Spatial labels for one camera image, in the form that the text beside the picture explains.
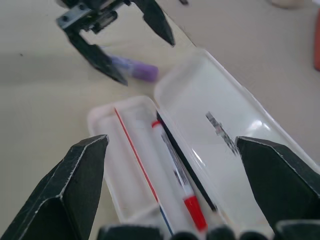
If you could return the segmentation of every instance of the pen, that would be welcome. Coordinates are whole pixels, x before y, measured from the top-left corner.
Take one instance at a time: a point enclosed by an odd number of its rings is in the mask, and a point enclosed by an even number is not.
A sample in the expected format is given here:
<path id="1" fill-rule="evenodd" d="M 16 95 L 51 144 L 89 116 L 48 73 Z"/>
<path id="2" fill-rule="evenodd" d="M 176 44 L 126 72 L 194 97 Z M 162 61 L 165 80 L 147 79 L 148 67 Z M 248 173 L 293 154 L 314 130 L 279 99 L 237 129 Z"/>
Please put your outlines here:
<path id="1" fill-rule="evenodd" d="M 150 83 L 157 80 L 159 69 L 154 65 L 115 55 L 110 55 L 110 58 L 115 67 L 124 75 Z"/>
<path id="2" fill-rule="evenodd" d="M 186 173 L 179 161 L 179 157 L 172 147 L 169 138 L 162 127 L 160 121 L 154 121 L 151 124 L 154 129 L 155 136 L 158 140 L 158 145 L 160 149 L 166 154 L 166 157 L 170 159 L 174 175 L 183 189 L 183 201 L 188 209 L 196 228 L 199 231 L 205 230 L 207 228 L 206 219 L 201 211 L 198 199 L 195 195 L 194 190 L 186 176 Z"/>

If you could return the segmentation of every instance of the red pen cap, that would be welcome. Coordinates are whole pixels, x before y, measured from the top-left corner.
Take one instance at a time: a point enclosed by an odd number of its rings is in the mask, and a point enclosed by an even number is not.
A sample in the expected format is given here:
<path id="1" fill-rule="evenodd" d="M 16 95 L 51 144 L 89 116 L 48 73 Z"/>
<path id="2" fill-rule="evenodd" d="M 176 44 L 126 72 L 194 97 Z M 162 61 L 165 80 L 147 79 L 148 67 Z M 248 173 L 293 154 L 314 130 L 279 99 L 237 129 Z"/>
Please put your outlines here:
<path id="1" fill-rule="evenodd" d="M 154 121 L 153 123 L 151 123 L 151 127 L 154 128 L 155 126 L 157 126 L 158 124 L 161 125 L 161 122 L 160 121 Z"/>
<path id="2" fill-rule="evenodd" d="M 196 228 L 199 231 L 205 230 L 207 228 L 206 219 L 201 211 L 198 199 L 196 196 L 191 196 L 184 200 L 186 208 L 189 210 L 189 213 L 195 223 Z"/>

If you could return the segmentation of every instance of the purple cap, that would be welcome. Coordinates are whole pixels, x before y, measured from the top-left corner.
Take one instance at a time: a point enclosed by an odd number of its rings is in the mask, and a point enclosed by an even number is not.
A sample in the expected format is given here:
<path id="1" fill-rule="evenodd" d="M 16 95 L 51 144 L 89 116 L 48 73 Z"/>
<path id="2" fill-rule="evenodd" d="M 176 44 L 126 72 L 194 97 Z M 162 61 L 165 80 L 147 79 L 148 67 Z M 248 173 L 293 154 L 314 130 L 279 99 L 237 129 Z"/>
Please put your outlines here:
<path id="1" fill-rule="evenodd" d="M 132 71 L 132 77 L 141 79 L 147 82 L 157 80 L 159 69 L 156 66 L 136 62 Z"/>

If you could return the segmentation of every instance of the open case lid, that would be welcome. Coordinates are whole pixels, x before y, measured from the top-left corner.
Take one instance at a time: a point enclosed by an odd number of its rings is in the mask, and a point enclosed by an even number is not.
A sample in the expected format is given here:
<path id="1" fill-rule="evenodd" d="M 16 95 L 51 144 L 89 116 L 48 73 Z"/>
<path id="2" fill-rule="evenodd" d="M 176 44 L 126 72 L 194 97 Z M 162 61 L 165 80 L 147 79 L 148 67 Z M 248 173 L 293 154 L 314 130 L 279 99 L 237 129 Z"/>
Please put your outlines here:
<path id="1" fill-rule="evenodd" d="M 159 114 L 221 216 L 236 231 L 273 233 L 234 145 L 237 136 L 286 145 L 319 166 L 207 51 L 197 49 L 155 87 Z"/>

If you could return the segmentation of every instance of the red stripe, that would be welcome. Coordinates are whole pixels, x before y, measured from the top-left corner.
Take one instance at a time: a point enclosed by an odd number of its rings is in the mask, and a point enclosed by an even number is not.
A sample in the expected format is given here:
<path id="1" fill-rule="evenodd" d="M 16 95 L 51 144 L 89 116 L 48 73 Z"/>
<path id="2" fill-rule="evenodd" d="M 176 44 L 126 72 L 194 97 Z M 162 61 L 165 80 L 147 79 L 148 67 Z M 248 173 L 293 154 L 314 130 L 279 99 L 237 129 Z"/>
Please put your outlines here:
<path id="1" fill-rule="evenodd" d="M 158 124 L 161 125 L 161 122 L 160 122 L 160 121 L 154 121 L 154 122 L 151 124 L 151 127 L 154 128 L 154 127 L 157 126 Z"/>
<path id="2" fill-rule="evenodd" d="M 136 160 L 138 161 L 138 163 L 139 163 L 139 165 L 140 165 L 140 168 L 141 168 L 141 170 L 142 170 L 142 172 L 143 172 L 143 175 L 144 175 L 146 181 L 148 182 L 148 185 L 149 185 L 149 187 L 150 187 L 150 189 L 151 189 L 151 192 L 152 192 L 155 200 L 158 202 L 158 197 L 157 197 L 156 191 L 154 190 L 154 187 L 152 186 L 152 184 L 151 184 L 151 182 L 150 182 L 150 180 L 149 180 L 149 178 L 148 178 L 148 176 L 147 176 L 147 173 L 146 173 L 146 171 L 145 171 L 145 169 L 144 169 L 144 166 L 142 165 L 142 163 L 141 163 L 141 161 L 140 161 L 140 158 L 139 158 L 139 156 L 138 156 L 138 154 L 137 154 L 137 151 L 136 151 L 136 149 L 135 149 L 135 147 L 134 147 L 134 145 L 133 145 L 133 143 L 132 143 L 132 141 L 131 141 L 131 138 L 130 138 L 128 132 L 127 132 L 127 129 L 126 129 L 124 123 L 122 122 L 122 119 L 121 119 L 121 117 L 120 117 L 120 115 L 119 115 L 119 113 L 118 113 L 118 111 L 117 111 L 116 108 L 114 108 L 114 111 L 115 111 L 115 114 L 117 115 L 117 117 L 118 117 L 118 119 L 119 119 L 119 121 L 120 121 L 120 123 L 121 123 L 122 129 L 123 129 L 123 131 L 124 131 L 124 133 L 125 133 L 125 135 L 126 135 L 126 138 L 128 139 L 128 141 L 129 141 L 129 143 L 130 143 L 130 146 L 131 146 L 131 148 L 132 148 L 132 151 L 133 151 L 133 153 L 134 153 L 134 155 L 135 155 Z"/>
<path id="3" fill-rule="evenodd" d="M 320 10 L 315 23 L 315 35 L 314 35 L 314 67 L 320 71 Z"/>

